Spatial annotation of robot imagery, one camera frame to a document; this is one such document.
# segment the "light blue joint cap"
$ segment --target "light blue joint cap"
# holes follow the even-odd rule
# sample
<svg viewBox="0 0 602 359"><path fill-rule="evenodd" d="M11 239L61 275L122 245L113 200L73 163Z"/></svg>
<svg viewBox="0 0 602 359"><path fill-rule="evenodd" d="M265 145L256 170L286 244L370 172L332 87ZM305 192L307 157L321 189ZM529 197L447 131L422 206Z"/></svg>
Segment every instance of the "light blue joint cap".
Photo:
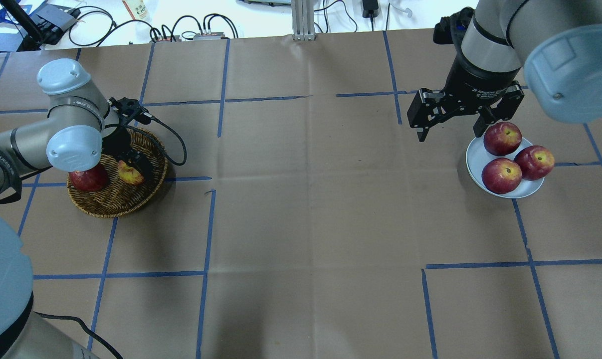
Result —
<svg viewBox="0 0 602 359"><path fill-rule="evenodd" d="M550 118L585 123L602 118L602 24L566 30L536 47L525 80Z"/></svg>
<svg viewBox="0 0 602 359"><path fill-rule="evenodd" d="M90 74L73 59L57 59L37 73L37 83L47 95L59 95L78 89L90 81Z"/></svg>
<svg viewBox="0 0 602 359"><path fill-rule="evenodd" d="M30 300L32 265L20 252L22 241L0 218L0 334L10 327Z"/></svg>

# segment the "wicker basket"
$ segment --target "wicker basket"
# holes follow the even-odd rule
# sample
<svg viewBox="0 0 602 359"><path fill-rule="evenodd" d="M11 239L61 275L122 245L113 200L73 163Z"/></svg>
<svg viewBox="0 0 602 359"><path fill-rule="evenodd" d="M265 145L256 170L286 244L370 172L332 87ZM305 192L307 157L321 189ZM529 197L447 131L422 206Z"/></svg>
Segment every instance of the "wicker basket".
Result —
<svg viewBox="0 0 602 359"><path fill-rule="evenodd" d="M157 137L149 131L139 130L153 137L163 150L164 145ZM70 178L67 180L66 186L68 186L70 199L82 212L99 218L114 218L132 213L146 204L166 179L168 161L159 148L142 134L133 130L127 131L130 133L132 148L143 152L153 164L153 177L146 178L146 181L139 186L127 184L119 178L117 161L114 157L102 155L100 163L108 172L110 180L104 189L96 192L79 191L72 185Z"/></svg>

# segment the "bowl of apples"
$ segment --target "bowl of apples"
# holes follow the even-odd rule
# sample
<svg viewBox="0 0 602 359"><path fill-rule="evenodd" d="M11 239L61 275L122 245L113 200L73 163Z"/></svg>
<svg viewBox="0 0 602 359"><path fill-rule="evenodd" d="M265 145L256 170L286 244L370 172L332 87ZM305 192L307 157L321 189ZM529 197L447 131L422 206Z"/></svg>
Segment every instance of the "bowl of apples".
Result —
<svg viewBox="0 0 602 359"><path fill-rule="evenodd" d="M469 143L467 170L476 184L502 198L523 198L535 193L554 168L554 155L534 146L510 122L500 122Z"/></svg>

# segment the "plate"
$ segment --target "plate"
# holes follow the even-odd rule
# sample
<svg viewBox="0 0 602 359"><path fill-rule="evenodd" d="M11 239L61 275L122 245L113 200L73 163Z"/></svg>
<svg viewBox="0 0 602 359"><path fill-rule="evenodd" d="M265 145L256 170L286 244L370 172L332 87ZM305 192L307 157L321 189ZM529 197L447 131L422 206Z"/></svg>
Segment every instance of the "plate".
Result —
<svg viewBox="0 0 602 359"><path fill-rule="evenodd" d="M485 190L487 193L501 198L523 198L532 195L535 191L538 191L540 186L542 186L542 183L545 181L545 178L537 179L535 181L527 181L526 179L523 179L515 190L505 194L496 194L488 190L483 183L483 168L485 168L490 161L497 159L499 156L494 156L487 152L485 145L483 144L483 137L477 137L473 139L469 143L469 146L467 146L467 153L465 153L465 161L467 162L467 170L469 171L469 175L480 188ZM515 150L515 152L503 157L513 161L518 152L529 146L531 146L531 142L522 137L522 143L520 143L518 149Z"/></svg>

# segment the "black tube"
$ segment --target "black tube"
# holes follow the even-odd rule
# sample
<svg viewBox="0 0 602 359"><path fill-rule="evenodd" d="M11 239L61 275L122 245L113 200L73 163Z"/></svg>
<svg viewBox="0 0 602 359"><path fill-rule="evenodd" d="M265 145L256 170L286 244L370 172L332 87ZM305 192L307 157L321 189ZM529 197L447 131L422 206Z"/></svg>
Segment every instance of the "black tube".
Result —
<svg viewBox="0 0 602 359"><path fill-rule="evenodd" d="M8 11L15 20L22 25L30 37L37 43L43 42L43 34L37 25L32 21L25 11L15 2L15 0L0 0L0 4Z"/></svg>

